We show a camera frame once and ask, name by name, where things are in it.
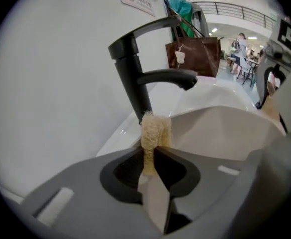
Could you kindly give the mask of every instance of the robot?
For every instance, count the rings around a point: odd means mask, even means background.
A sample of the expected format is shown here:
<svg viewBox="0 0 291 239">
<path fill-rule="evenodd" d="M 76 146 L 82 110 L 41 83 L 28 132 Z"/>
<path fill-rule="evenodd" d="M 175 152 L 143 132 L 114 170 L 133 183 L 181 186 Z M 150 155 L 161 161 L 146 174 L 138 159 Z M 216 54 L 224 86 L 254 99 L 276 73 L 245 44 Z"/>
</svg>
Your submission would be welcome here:
<svg viewBox="0 0 291 239">
<path fill-rule="evenodd" d="M 280 122 L 286 132 L 291 132 L 291 24 L 281 18 L 276 21 L 255 73 L 259 95 L 259 102 L 256 103 L 258 109 L 262 108 L 269 95 L 267 79 L 270 72 L 280 80 L 280 87 L 273 94 L 280 113 Z"/>
</svg>

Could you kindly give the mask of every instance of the table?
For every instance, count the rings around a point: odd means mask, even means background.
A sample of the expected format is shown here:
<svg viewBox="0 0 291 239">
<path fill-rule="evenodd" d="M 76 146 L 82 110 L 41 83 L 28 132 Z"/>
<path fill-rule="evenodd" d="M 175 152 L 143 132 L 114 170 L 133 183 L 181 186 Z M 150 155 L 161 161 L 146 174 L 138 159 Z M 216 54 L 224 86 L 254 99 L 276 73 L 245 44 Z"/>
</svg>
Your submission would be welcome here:
<svg viewBox="0 0 291 239">
<path fill-rule="evenodd" d="M 251 87 L 252 82 L 253 82 L 253 75 L 254 75 L 255 69 L 259 65 L 259 63 L 257 61 L 251 60 L 251 59 L 246 59 L 246 61 L 248 61 L 250 63 L 251 67 L 249 69 L 247 77 L 244 79 L 243 85 L 244 85 L 245 81 L 248 79 L 248 76 L 250 75 L 250 71 L 251 71 L 251 81 L 250 81 L 250 87 Z"/>
<path fill-rule="evenodd" d="M 255 64 L 256 66 L 259 65 L 259 63 L 258 63 L 257 61 L 255 61 L 255 60 L 246 59 L 246 61 L 248 61 L 248 62 L 250 62 L 250 63 L 253 63 L 253 64 Z"/>
</svg>

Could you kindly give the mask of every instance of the white sink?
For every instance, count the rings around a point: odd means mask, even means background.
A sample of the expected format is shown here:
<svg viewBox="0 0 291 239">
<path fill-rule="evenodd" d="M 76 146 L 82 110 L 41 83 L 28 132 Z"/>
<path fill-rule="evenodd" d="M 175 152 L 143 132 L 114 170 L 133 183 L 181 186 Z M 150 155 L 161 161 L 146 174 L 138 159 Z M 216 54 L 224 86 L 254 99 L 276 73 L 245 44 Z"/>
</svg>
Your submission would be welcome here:
<svg viewBox="0 0 291 239">
<path fill-rule="evenodd" d="M 267 137 L 267 130 L 273 130 L 275 132 L 273 135 L 279 133 L 280 135 L 285 134 L 281 125 L 257 110 L 244 89 L 236 82 L 199 76 L 197 84 L 187 91 L 182 91 L 170 83 L 158 83 L 150 91 L 149 95 L 154 113 L 171 116 L 173 128 L 179 128 L 179 126 L 175 125 L 176 121 L 180 121 L 180 119 L 177 119 L 177 115 L 203 108 L 224 106 L 213 110 L 195 111 L 195 118 L 192 119 L 197 122 L 197 125 L 192 128 L 189 128 L 190 123 L 187 125 L 189 133 L 186 137 L 189 137 L 189 141 L 194 140 L 193 137 L 196 134 L 197 138 L 195 141 L 207 140 L 207 142 L 214 143 L 208 149 L 210 153 L 202 154 L 199 151 L 192 151 L 193 148 L 186 148 L 188 142 L 185 141 L 185 137 L 176 137 L 174 144 L 180 150 L 215 157 L 221 155 L 223 158 L 245 159 L 251 146 L 253 148 L 258 148 L 258 146 L 261 148 L 263 144 L 259 144 L 257 140 L 245 141 L 244 139 L 258 134 L 259 138 L 262 135 L 264 136 L 264 138 L 261 138 L 263 139 L 262 142 L 267 142 L 271 137 Z M 97 156 L 129 148 L 137 143 L 140 135 L 141 130 L 138 120 L 135 112 L 132 112 L 117 131 L 114 132 Z M 241 137 L 240 140 L 236 140 L 237 135 Z M 228 153 L 221 154 L 218 152 L 217 150 L 221 146 L 224 147 L 228 141 L 237 142 L 237 150 L 243 148 L 245 150 L 240 154 L 232 153 L 232 149 L 229 149 Z"/>
<path fill-rule="evenodd" d="M 202 156 L 245 160 L 284 134 L 264 117 L 226 106 L 215 106 L 172 118 L 173 147 Z"/>
</svg>

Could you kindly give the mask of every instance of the faucet spout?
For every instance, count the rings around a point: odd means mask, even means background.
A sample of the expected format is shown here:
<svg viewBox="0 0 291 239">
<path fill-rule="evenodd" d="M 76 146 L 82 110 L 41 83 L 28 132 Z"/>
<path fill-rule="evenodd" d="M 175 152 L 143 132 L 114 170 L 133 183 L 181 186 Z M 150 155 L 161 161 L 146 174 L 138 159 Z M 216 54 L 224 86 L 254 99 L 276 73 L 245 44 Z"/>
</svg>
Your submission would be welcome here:
<svg viewBox="0 0 291 239">
<path fill-rule="evenodd" d="M 137 79 L 139 85 L 152 82 L 174 83 L 184 90 L 192 88 L 197 82 L 197 72 L 185 69 L 162 69 L 143 73 Z"/>
<path fill-rule="evenodd" d="M 135 114 L 141 123 L 146 111 L 152 111 L 149 93 L 146 84 L 151 82 L 170 82 L 184 90 L 193 87 L 197 82 L 197 73 L 190 70 L 164 69 L 143 73 L 136 38 L 152 30 L 180 25 L 179 17 L 171 16 L 153 21 L 141 26 L 109 46 L 111 58 L 131 101 Z"/>
</svg>

